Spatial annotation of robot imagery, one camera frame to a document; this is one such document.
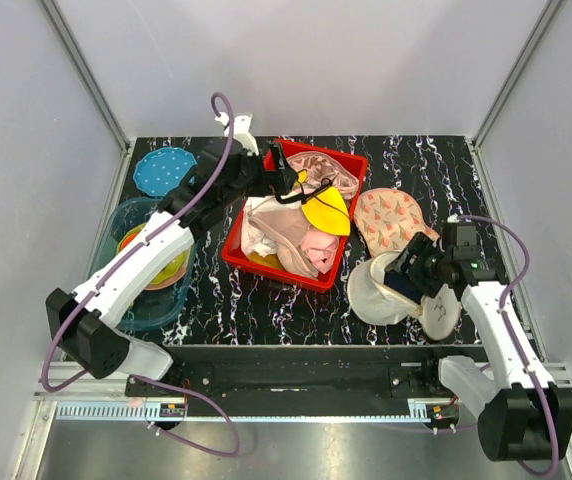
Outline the white mesh laundry bag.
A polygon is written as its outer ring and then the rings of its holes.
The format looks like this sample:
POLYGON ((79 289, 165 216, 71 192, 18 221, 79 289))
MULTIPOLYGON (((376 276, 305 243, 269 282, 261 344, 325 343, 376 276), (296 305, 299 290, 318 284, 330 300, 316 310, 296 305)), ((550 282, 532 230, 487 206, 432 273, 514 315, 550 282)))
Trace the white mesh laundry bag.
POLYGON ((375 326, 396 325, 406 317, 412 317, 420 323, 430 339, 445 339, 457 326, 461 303, 455 292, 446 285, 435 297, 422 293, 420 304, 388 289, 383 283, 385 267, 399 254, 385 252, 353 269, 347 281, 350 308, 361 321, 375 326))

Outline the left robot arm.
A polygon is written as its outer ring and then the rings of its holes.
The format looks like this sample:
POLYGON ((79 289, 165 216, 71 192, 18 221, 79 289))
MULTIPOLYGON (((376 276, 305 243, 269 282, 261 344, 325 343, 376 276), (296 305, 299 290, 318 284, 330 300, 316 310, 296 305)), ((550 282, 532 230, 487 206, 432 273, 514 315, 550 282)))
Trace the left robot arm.
POLYGON ((237 140, 210 141, 127 247, 72 292, 57 288, 48 295, 49 349, 61 349, 96 379, 115 372, 147 377, 159 395, 174 394, 182 372, 173 356, 117 326, 154 277, 218 225, 229 205, 243 197, 290 194, 297 173, 279 143, 271 143, 270 153, 273 164, 266 167, 260 154, 237 140))

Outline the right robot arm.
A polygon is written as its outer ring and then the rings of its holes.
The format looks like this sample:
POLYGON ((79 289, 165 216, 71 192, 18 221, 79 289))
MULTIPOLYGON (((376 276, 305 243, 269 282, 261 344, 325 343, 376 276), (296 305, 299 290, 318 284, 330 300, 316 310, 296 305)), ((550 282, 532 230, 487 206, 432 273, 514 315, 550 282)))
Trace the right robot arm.
POLYGON ((509 296, 522 280, 506 279, 500 261, 485 259, 476 215, 455 216, 439 239, 416 233, 384 268, 384 283, 434 299, 443 288, 473 320, 489 362, 487 370, 466 356, 447 356, 420 371, 432 396, 450 390, 472 413, 486 457, 495 462, 547 460, 551 475, 572 435, 572 388, 560 387, 533 350, 509 296))

